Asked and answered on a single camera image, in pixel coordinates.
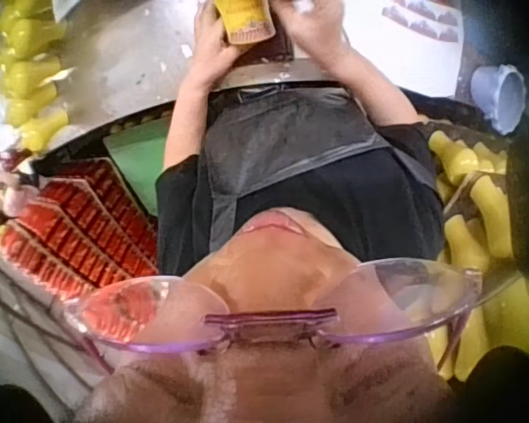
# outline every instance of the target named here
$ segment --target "lips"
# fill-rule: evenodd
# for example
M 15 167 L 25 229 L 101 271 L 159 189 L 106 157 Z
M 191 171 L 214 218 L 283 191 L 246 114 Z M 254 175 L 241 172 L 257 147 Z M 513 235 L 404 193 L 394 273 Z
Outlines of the lips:
M 304 235 L 304 230 L 299 223 L 295 222 L 282 211 L 265 211 L 260 213 L 252 219 L 249 219 L 245 225 L 242 226 L 240 234 L 250 234 L 251 232 L 265 229 L 267 227 L 276 227 L 294 234 Z

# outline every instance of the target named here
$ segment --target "hand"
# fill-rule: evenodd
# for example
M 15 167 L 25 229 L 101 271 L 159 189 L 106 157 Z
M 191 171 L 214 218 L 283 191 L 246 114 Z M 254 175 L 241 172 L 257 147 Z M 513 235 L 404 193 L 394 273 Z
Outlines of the hand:
M 294 0 L 271 0 L 292 40 L 328 71 L 350 48 L 343 42 L 343 2 L 313 0 L 311 11 L 299 12 Z
M 225 27 L 212 0 L 198 8 L 194 34 L 196 47 L 184 82 L 209 92 L 247 48 L 225 43 Z

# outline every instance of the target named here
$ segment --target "cup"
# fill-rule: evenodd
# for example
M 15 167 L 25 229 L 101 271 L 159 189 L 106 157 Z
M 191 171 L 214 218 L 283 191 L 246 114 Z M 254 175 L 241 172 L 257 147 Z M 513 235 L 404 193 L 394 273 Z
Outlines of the cup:
M 512 132 L 525 110 L 525 79 L 512 65 L 482 66 L 471 81 L 471 95 L 500 134 Z
M 276 34 L 268 0 L 213 0 L 231 44 L 254 44 Z

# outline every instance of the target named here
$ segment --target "table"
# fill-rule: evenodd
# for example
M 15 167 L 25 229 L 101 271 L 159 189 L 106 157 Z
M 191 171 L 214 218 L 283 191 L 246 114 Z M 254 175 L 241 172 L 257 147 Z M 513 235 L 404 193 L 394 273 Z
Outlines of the table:
M 58 81 L 60 104 L 71 125 L 49 150 L 148 108 L 175 100 L 194 47 L 196 0 L 84 0 L 70 15 L 66 40 L 58 52 L 64 68 Z M 290 63 L 258 63 L 234 69 L 218 90 L 269 83 L 330 81 L 298 48 Z M 467 48 L 457 100 L 471 103 L 473 70 L 483 61 Z

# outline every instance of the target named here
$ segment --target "eyeglass frame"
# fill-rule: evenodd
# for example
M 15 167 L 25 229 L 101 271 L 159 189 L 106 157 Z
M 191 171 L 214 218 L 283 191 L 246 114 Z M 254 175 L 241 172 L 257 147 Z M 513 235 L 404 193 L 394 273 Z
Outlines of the eyeglass frame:
M 422 261 L 417 259 L 409 259 L 412 261 Z M 377 260 L 374 262 L 364 262 L 361 264 L 368 263 L 380 263 L 385 260 Z M 338 319 L 339 315 L 335 308 L 326 308 L 320 310 L 294 310 L 294 311 L 267 311 L 267 312 L 246 312 L 246 313 L 230 313 L 226 315 L 214 315 L 207 314 L 204 317 L 203 325 L 209 327 L 217 327 L 220 329 L 222 336 L 219 339 L 208 340 L 206 342 L 180 342 L 172 343 L 168 342 L 165 344 L 146 344 L 146 343 L 133 343 L 133 342 L 124 342 L 119 341 L 113 338 L 103 338 L 102 336 L 94 333 L 93 330 L 90 330 L 85 323 L 79 321 L 79 319 L 72 313 L 68 311 L 68 308 L 71 306 L 77 306 L 84 299 L 74 299 L 69 300 L 64 303 L 65 306 L 65 316 L 68 316 L 68 321 L 73 326 L 76 326 L 78 331 L 91 335 L 90 338 L 97 340 L 105 345 L 114 347 L 115 349 L 125 350 L 132 353 L 150 353 L 150 354 L 178 354 L 178 353 L 201 353 L 205 354 L 213 350 L 220 350 L 225 352 L 229 346 L 233 343 L 247 343 L 258 344 L 258 343 L 271 343 L 271 342 L 299 342 L 305 339 L 308 339 L 309 343 L 314 348 L 320 347 L 334 347 L 339 345 L 358 345 L 358 344 L 382 344 L 387 342 L 399 342 L 411 338 L 419 337 L 426 333 L 436 330 L 439 327 L 442 327 L 447 324 L 452 325 L 451 334 L 449 337 L 449 343 L 443 352 L 443 356 L 438 361 L 437 370 L 440 370 L 447 360 L 451 352 L 455 349 L 460 340 L 460 335 L 462 330 L 465 328 L 468 321 L 468 317 L 472 312 L 472 309 L 477 305 L 478 294 L 481 289 L 481 280 L 482 273 L 477 269 L 463 269 L 458 272 L 462 275 L 463 280 L 471 284 L 475 289 L 474 292 L 474 301 L 471 303 L 466 303 L 464 307 L 458 309 L 455 313 L 448 315 L 442 319 L 436 319 L 432 323 L 423 324 L 413 328 L 407 328 L 402 330 L 393 330 L 385 333 L 371 333 L 367 335 L 353 335 L 353 336 L 341 336 L 335 334 L 328 334 L 321 331 L 321 326 L 326 323 Z M 176 278 L 180 279 L 181 282 L 184 281 L 183 278 L 173 277 L 173 276 L 162 276 L 163 278 Z M 151 278 L 161 278 L 161 276 L 154 276 Z M 133 281 L 134 279 L 128 279 L 120 282 L 120 284 L 125 284 Z M 209 293 L 213 294 L 217 299 L 221 300 L 226 308 L 227 304 L 221 296 L 215 293 L 213 290 L 207 286 L 200 284 L 191 283 L 193 285 L 200 286 L 204 288 Z M 292 336 L 292 339 L 280 338 L 276 336 L 271 338 L 270 335 L 267 337 L 260 336 L 242 336 L 243 332 L 247 332 L 250 329 L 260 328 L 268 326 L 268 329 L 274 328 L 278 330 L 286 330 L 290 325 L 301 325 L 302 330 L 294 334 L 300 334 L 300 336 Z M 319 343 L 314 341 L 314 338 L 318 338 L 323 341 Z

